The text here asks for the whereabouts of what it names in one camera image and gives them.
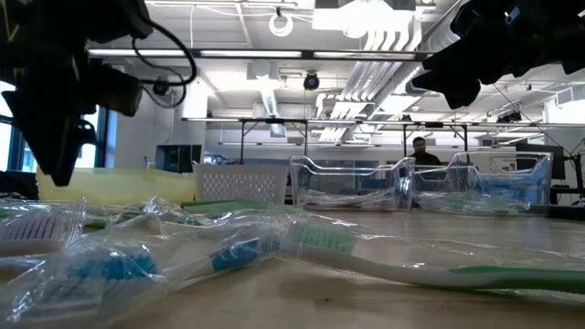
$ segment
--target man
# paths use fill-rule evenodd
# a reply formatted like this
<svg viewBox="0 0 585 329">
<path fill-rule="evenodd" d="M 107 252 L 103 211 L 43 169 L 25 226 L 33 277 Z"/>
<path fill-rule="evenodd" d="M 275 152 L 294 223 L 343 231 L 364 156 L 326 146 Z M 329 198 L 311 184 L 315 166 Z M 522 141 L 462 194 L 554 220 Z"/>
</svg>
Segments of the man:
<svg viewBox="0 0 585 329">
<path fill-rule="evenodd" d="M 415 165 L 441 165 L 439 158 L 427 153 L 426 141 L 422 137 L 417 137 L 412 141 L 414 154 L 409 155 L 416 159 Z"/>
</svg>

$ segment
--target wooden table surface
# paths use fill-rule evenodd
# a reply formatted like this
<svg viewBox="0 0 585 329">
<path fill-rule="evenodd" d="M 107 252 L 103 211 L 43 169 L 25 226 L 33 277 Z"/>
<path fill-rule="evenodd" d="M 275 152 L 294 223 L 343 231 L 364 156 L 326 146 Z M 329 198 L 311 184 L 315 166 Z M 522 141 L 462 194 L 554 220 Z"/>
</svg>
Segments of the wooden table surface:
<svg viewBox="0 0 585 329">
<path fill-rule="evenodd" d="M 321 213 L 395 236 L 451 239 L 585 256 L 585 225 L 546 218 Z M 114 328 L 583 328 L 585 303 L 446 292 L 266 260 L 172 294 Z"/>
</svg>

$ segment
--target yellow bin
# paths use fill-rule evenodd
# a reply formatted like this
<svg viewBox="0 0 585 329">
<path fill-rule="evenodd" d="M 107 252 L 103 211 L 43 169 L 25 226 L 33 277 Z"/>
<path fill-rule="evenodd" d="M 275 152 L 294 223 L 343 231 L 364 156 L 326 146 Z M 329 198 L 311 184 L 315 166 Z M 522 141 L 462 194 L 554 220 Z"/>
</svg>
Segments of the yellow bin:
<svg viewBox="0 0 585 329">
<path fill-rule="evenodd" d="M 75 169 L 67 187 L 38 171 L 37 181 L 41 201 L 79 201 L 85 194 L 90 204 L 126 206 L 159 196 L 180 205 L 195 196 L 192 177 L 156 169 Z"/>
</svg>

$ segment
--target green toothbrush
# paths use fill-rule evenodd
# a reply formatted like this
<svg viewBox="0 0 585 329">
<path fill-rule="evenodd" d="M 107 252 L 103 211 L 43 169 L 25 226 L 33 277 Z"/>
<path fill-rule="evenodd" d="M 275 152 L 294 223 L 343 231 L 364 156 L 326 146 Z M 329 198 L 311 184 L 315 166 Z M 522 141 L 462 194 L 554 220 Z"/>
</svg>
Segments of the green toothbrush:
<svg viewBox="0 0 585 329">
<path fill-rule="evenodd" d="M 585 271 L 468 266 L 424 269 L 391 266 L 352 256 L 359 237 L 346 228 L 292 224 L 281 252 L 326 267 L 390 281 L 450 290 L 545 290 L 585 294 Z"/>
</svg>

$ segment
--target security camera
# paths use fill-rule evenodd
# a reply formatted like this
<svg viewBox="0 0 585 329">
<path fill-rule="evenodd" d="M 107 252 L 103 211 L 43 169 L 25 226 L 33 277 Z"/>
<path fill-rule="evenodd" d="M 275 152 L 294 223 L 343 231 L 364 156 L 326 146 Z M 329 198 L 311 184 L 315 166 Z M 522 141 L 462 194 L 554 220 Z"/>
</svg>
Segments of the security camera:
<svg viewBox="0 0 585 329">
<path fill-rule="evenodd" d="M 317 78 L 317 73 L 307 73 L 306 78 L 304 78 L 303 87 L 305 90 L 309 91 L 317 90 L 319 88 L 319 78 Z"/>
<path fill-rule="evenodd" d="M 171 93 L 167 77 L 158 77 L 153 84 L 153 93 L 157 96 L 166 96 Z"/>
</svg>

